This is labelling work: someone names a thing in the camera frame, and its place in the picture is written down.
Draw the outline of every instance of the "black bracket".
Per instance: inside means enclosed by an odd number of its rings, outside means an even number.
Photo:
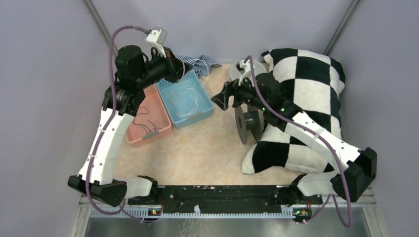
[[[233,95],[233,86],[239,80],[226,81],[223,84],[221,92],[211,97],[211,101],[218,105],[223,111],[228,109],[228,98]]]
[[[349,167],[345,170],[344,175],[348,183],[349,197],[351,202],[356,202],[359,197],[368,188],[377,175],[377,153],[366,148],[354,162],[348,162]],[[330,180],[333,190],[343,199],[346,195],[343,190],[342,177],[340,174]]]
[[[86,195],[86,181],[83,180],[81,176],[70,176],[67,185],[79,193]],[[89,184],[89,187],[90,194],[94,199],[113,207],[121,204],[126,194],[126,182],[115,179],[112,181],[112,184],[99,185],[96,182],[94,184]]]

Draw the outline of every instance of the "white wall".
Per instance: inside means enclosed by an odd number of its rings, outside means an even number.
[[[323,53],[350,0],[92,0],[112,34],[123,25],[163,27],[165,46],[175,54],[206,54],[220,63],[249,54],[259,58],[276,47]],[[118,47],[136,44],[149,52],[143,36],[121,32]]]
[[[419,1],[363,1],[331,56],[346,73],[347,140],[378,153],[373,191],[392,236],[418,236]]]
[[[0,1],[0,236],[68,236],[107,73],[81,0]]]

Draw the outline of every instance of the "pink plastic basket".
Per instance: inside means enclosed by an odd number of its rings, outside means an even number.
[[[125,134],[128,143],[135,147],[172,133],[171,121],[156,86],[149,86],[144,93],[145,99]]]

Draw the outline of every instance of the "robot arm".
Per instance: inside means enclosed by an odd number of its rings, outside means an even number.
[[[316,132],[313,135],[305,129],[288,123],[276,117],[267,110],[258,97],[255,88],[249,79],[244,79],[240,85],[240,79],[226,82],[222,91],[212,97],[222,110],[228,109],[228,98],[234,96],[233,107],[236,108],[245,103],[263,110],[266,121],[305,143],[319,155],[321,155],[335,170],[338,170],[337,163],[330,149],[318,137],[321,135],[339,156],[339,162],[344,170],[344,175],[349,189],[351,202],[355,202],[375,179],[377,171],[377,154],[371,148],[364,151],[336,138],[313,121],[300,107],[291,101],[283,99],[278,95],[279,82],[270,73],[263,73],[256,76],[257,85],[267,103],[280,115],[292,120]],[[342,178],[336,171],[321,174],[303,174],[298,176],[293,184],[306,197],[321,195],[339,195],[346,199]]]
[[[150,61],[141,48],[135,45],[125,46],[118,51],[115,58],[117,71],[114,81],[117,113],[104,130],[103,126],[112,114],[112,91],[109,87],[105,92],[93,145],[81,170],[77,175],[69,177],[69,187],[86,195],[88,167],[93,157],[92,153],[96,150],[89,181],[89,191],[93,198],[111,206],[118,206],[124,199],[149,195],[153,185],[152,179],[136,177],[119,181],[113,179],[113,171],[125,132],[145,98],[144,89],[161,79],[178,82],[182,75],[191,69],[189,64],[176,59],[169,48],[162,46],[165,37],[166,31],[162,28],[155,28],[148,34],[146,41],[152,47]]]

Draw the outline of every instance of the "white cable tie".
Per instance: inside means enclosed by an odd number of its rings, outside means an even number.
[[[325,131],[324,127],[321,127],[319,130],[316,131],[316,135],[314,135],[313,139],[310,142],[310,148],[313,147],[313,145],[316,143],[316,139],[320,137],[320,135],[322,135],[322,133]]]
[[[340,155],[340,150],[335,150],[337,158],[339,158],[340,163],[342,163],[342,156]]]

